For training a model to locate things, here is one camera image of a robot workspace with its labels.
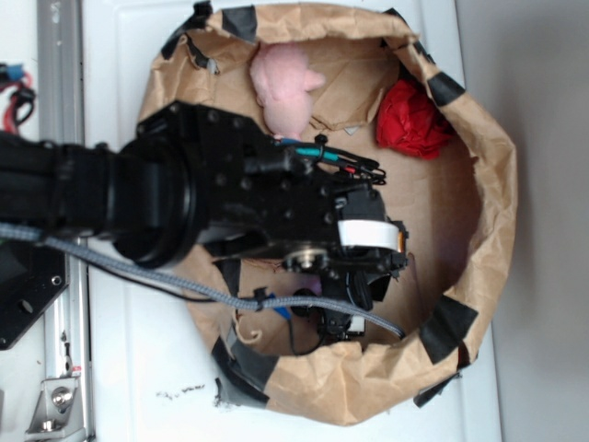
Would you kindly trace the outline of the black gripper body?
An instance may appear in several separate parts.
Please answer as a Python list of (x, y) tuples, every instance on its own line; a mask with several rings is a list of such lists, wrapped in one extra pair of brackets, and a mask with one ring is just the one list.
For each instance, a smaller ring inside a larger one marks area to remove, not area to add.
[(387, 215), (372, 160), (277, 141), (250, 118), (176, 101), (140, 122), (140, 157), (160, 171), (162, 224), (142, 258), (157, 267), (202, 245), (222, 260), (276, 260), (319, 277), (295, 313), (318, 311), (318, 334), (343, 340), (406, 266), (408, 232)]

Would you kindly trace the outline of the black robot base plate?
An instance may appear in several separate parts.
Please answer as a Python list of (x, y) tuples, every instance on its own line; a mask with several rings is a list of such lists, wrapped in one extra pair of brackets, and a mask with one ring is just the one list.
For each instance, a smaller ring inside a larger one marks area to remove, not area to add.
[(1, 349), (11, 349), (69, 284), (63, 253), (28, 242), (1, 244)]

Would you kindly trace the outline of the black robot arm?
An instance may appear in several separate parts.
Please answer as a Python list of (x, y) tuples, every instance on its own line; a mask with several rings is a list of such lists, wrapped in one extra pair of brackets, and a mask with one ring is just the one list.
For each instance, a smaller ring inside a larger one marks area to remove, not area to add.
[(320, 332), (342, 340), (408, 262), (385, 181), (324, 136), (277, 140), (248, 117), (176, 101), (117, 153), (2, 133), (1, 235), (67, 253), (74, 238), (103, 238), (151, 279), (197, 245), (222, 263), (277, 261), (319, 278), (319, 294), (286, 305), (319, 310)]

